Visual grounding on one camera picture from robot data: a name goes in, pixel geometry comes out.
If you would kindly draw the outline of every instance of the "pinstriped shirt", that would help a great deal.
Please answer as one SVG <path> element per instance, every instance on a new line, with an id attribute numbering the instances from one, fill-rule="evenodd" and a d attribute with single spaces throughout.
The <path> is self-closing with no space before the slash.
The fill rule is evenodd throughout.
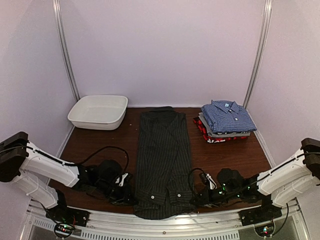
<path id="1" fill-rule="evenodd" d="M 172 107 L 142 113 L 135 184 L 139 203 L 134 214 L 158 220 L 193 211 L 191 167 L 186 115 Z"/>

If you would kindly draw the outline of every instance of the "white panel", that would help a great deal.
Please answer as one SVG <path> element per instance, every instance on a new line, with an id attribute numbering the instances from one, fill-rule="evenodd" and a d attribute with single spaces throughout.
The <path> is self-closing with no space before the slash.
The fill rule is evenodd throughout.
<path id="1" fill-rule="evenodd" d="M 320 2 L 275 0 L 249 111 L 277 164 L 320 140 Z M 320 236 L 320 188 L 299 197 L 313 240 Z"/>
<path id="2" fill-rule="evenodd" d="M 0 142 L 25 131 L 56 155 L 75 103 L 66 75 L 52 1 L 0 1 Z M 0 183 L 0 238 L 18 239 L 29 197 Z"/>
<path id="3" fill-rule="evenodd" d="M 129 106 L 243 104 L 264 0 L 64 0 L 65 35 L 81 96 Z"/>

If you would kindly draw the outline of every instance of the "stack of folded shirts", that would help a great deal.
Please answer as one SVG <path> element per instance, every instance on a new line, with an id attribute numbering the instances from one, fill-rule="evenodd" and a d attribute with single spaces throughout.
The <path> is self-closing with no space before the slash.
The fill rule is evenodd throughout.
<path id="1" fill-rule="evenodd" d="M 235 101 L 211 101 L 193 119 L 208 143 L 245 139 L 257 128 L 247 110 Z"/>

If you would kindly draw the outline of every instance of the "table surface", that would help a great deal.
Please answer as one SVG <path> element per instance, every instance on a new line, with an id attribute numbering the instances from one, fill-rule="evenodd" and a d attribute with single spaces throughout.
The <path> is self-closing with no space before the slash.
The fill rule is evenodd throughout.
<path id="1" fill-rule="evenodd" d="M 62 153 L 65 161 L 79 163 L 91 153 L 104 146 L 117 146 L 125 149 L 129 154 L 127 172 L 135 175 L 138 151 L 138 137 L 140 127 L 140 114 L 150 108 L 128 108 L 120 127 L 113 131 L 89 130 L 75 128 Z M 267 158 L 254 134 L 247 139 L 231 140 L 221 143 L 207 143 L 199 129 L 193 123 L 193 118 L 198 116 L 200 108 L 175 108 L 177 112 L 185 113 L 187 120 L 192 166 L 202 168 L 216 181 L 218 172 L 223 168 L 238 170 L 244 178 L 249 178 L 257 173 L 270 169 Z M 116 149 L 106 149 L 93 157 L 88 165 L 98 165 L 105 159 L 114 159 L 122 167 L 126 164 L 125 154 Z M 203 188 L 196 172 L 195 187 Z M 132 206 L 114 206 L 104 199 L 95 199 L 85 192 L 78 192 L 54 180 L 50 181 L 51 187 L 61 190 L 68 206 L 95 211 L 132 214 Z M 229 207 L 198 208 L 198 212 L 224 211 L 246 208 L 256 204 L 238 203 Z"/>

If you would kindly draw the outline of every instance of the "white arm segment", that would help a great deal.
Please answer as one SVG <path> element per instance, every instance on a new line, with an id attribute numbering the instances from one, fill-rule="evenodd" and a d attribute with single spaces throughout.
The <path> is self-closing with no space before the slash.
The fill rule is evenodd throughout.
<path id="1" fill-rule="evenodd" d="M 299 149 L 293 156 L 284 161 L 281 165 L 289 162 L 291 159 L 294 159 L 293 161 L 287 163 L 286 165 L 283 165 L 277 170 L 275 169 L 279 166 L 260 173 L 257 178 L 258 191 L 267 196 L 269 194 L 272 194 L 275 190 L 279 189 L 282 186 L 292 183 L 295 180 L 300 179 L 301 177 L 309 176 L 311 174 L 311 171 L 306 167 L 306 165 L 303 164 L 303 160 L 305 159 L 305 157 L 300 156 L 299 158 L 297 158 L 298 155 L 301 155 L 303 153 L 304 151 Z"/>
<path id="2" fill-rule="evenodd" d="M 60 182 L 69 188 L 72 188 L 78 182 L 79 170 L 77 166 L 65 166 L 36 152 L 35 150 L 41 151 L 41 149 L 36 147 L 31 142 L 28 143 L 27 146 L 33 148 L 33 150 L 27 148 L 29 156 L 25 158 L 22 166 L 20 167 L 22 171 L 27 170 L 41 174 L 50 179 L 56 180 L 57 182 Z M 57 159 L 55 156 L 52 156 L 46 152 L 45 154 Z M 58 160 L 63 163 L 69 163 L 61 159 Z"/>
<path id="3" fill-rule="evenodd" d="M 58 205 L 58 194 L 54 188 L 49 187 L 30 172 L 21 170 L 20 173 L 20 176 L 16 176 L 11 181 L 13 185 L 24 191 L 27 196 L 31 196 L 42 203 L 47 209 Z"/>
<path id="4" fill-rule="evenodd" d="M 273 205 L 282 208 L 290 200 L 294 199 L 300 194 L 303 194 L 306 190 L 318 184 L 320 184 L 320 180 L 317 177 L 312 176 L 312 174 L 300 177 L 293 182 L 289 182 L 271 194 Z"/>

